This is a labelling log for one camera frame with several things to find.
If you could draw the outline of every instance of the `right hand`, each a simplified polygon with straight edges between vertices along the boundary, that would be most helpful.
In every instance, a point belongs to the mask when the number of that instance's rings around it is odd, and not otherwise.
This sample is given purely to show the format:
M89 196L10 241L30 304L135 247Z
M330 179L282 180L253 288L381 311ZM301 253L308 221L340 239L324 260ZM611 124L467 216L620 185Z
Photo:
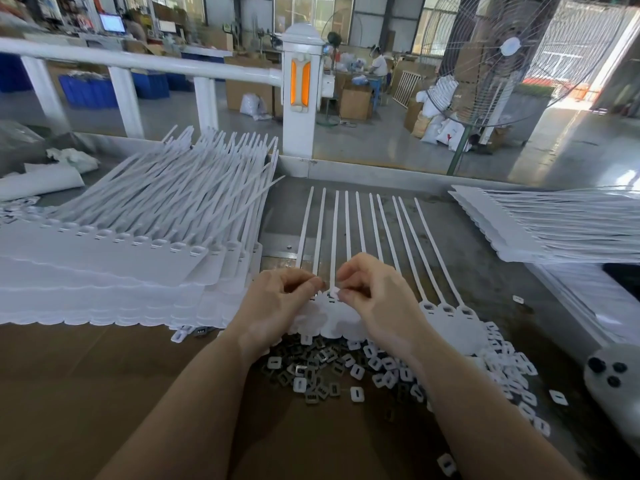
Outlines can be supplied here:
M338 297L359 313L375 343L409 362L416 340L430 326L402 275L360 253L340 266L335 277L341 282Z

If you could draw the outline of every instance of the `finger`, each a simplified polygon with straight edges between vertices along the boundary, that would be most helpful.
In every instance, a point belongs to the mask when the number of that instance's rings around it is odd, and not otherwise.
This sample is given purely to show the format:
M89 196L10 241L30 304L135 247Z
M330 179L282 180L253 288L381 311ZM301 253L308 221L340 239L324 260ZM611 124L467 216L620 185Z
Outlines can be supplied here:
M369 287L369 275L367 273L363 273L362 271L356 271L352 275L350 275L345 281L339 282L338 286L340 288L364 288Z
M350 275L357 271L363 271L364 273L371 274L377 266L384 266L378 259L374 258L370 254L359 253L353 258L348 260L340 269L335 272L335 279L338 281L346 280Z
M281 267L274 269L273 272L282 281L284 287L299 285L315 276L299 267Z
M284 297L286 313L295 315L302 306L309 301L322 288L323 281L317 276L302 283L295 291L288 293Z
M338 298L356 310L361 317L364 317L367 313L368 304L371 300L371 298L367 298L359 291L347 289L338 291Z

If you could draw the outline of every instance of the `white railing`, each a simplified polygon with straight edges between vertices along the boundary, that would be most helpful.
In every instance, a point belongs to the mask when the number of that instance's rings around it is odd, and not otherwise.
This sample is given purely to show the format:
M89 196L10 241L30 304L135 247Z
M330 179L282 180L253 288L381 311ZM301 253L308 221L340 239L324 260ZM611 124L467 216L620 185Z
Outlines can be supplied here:
M0 52L20 55L33 90L40 101L49 126L55 134L71 131L71 124L60 101L45 60L104 64L118 101L127 136L144 138L138 97L131 69L146 69L193 76L200 129L218 129L215 79L233 79L282 87L282 71L216 64L158 55L114 52L101 48L71 47L0 37Z

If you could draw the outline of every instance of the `computer monitor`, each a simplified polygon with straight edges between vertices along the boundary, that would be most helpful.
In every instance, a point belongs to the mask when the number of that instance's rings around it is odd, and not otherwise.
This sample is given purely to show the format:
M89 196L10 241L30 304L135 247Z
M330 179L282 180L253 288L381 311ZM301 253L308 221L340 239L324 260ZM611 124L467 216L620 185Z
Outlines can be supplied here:
M100 21L102 22L102 28L106 32L114 32L119 34L127 32L124 28L124 23L122 23L121 16L100 14Z
M158 20L158 26L161 32L177 33L175 28L175 22L169 22L168 20Z

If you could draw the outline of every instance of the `fan pole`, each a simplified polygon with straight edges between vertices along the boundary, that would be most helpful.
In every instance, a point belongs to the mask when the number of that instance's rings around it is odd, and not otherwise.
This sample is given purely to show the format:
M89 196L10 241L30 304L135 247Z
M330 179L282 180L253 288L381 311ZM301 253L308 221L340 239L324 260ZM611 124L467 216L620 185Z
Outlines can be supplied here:
M470 135L471 135L471 125L467 125L465 126L464 133L462 133L462 138L460 138L460 143L456 148L456 152L453 155L451 164L449 165L449 169L447 170L447 175L456 174L456 170L458 169L458 163L460 162L460 157L462 156L462 152L465 149L465 145L467 144Z

